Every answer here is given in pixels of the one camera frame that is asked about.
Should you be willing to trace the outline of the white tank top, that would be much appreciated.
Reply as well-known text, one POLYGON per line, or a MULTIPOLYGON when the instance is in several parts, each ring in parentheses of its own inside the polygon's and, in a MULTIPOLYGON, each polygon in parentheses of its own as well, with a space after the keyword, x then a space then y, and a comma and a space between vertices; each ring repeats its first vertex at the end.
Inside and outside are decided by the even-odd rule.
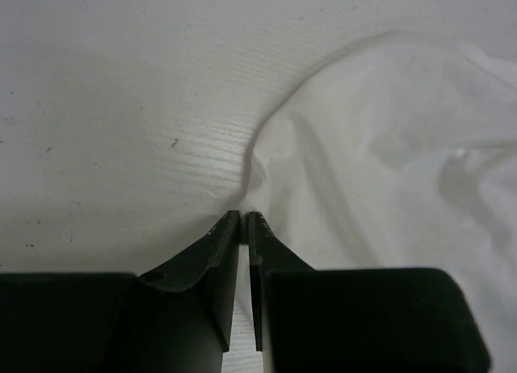
POLYGON ((263 125, 240 206, 320 269, 429 266, 516 369, 516 65, 440 36, 357 44, 263 125))

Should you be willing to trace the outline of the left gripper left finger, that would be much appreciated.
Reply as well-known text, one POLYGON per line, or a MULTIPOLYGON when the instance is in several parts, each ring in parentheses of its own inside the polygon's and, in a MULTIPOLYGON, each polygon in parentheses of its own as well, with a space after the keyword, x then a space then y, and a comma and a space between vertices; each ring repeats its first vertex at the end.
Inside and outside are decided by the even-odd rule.
POLYGON ((240 223, 239 212, 226 212, 194 244, 137 278, 120 318, 122 372, 221 371, 240 223))

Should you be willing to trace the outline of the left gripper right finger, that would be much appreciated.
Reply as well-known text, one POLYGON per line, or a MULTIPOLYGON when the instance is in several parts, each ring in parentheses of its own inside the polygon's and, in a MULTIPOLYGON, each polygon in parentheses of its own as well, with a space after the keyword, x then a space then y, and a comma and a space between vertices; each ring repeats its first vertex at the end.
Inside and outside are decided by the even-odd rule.
POLYGON ((323 311, 313 300, 316 271, 271 231, 260 212, 246 215, 257 350, 266 372, 322 372, 323 311))

